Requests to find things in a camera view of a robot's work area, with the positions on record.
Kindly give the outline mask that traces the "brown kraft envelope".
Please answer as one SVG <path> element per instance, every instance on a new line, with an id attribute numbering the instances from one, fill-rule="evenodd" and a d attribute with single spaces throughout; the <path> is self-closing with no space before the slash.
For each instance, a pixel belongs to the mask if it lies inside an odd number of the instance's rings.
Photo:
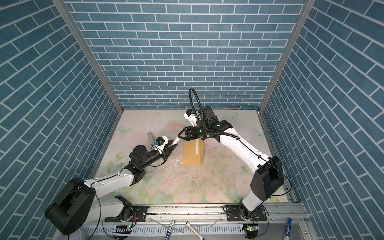
<path id="1" fill-rule="evenodd" d="M 183 146 L 183 165 L 184 166 L 200 166 L 203 163 L 204 144 L 200 139 L 200 154 L 196 156 L 195 152 L 196 140 L 184 141 Z"/>

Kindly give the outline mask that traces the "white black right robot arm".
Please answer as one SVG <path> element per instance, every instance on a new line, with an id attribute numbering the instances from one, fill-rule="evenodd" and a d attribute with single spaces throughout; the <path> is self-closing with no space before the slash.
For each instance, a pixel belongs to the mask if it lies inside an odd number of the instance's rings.
<path id="1" fill-rule="evenodd" d="M 256 209 L 284 184 L 282 160 L 277 156 L 271 158 L 257 150 L 242 138 L 228 121 L 219 121 L 211 107 L 198 111 L 189 109 L 184 113 L 184 118 L 191 125 L 178 134 L 173 144 L 178 140 L 189 142 L 213 138 L 233 151 L 254 174 L 250 192 L 239 202 L 242 218 L 253 219 Z"/>

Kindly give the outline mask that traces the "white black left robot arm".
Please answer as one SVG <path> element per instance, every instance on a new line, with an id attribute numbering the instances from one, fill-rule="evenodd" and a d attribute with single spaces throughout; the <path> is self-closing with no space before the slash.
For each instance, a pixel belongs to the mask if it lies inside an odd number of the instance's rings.
<path id="1" fill-rule="evenodd" d="M 100 198 L 137 184 L 145 176 L 146 167 L 154 167 L 158 160 L 166 162 L 178 142 L 179 139 L 157 138 L 150 151 L 144 145 L 136 146 L 129 155 L 130 162 L 116 173 L 85 181 L 80 178 L 70 180 L 46 208 L 45 217 L 65 236 L 85 223 L 104 218 L 132 221 L 132 203 L 127 198 L 116 195 L 106 203 L 102 203 Z"/>

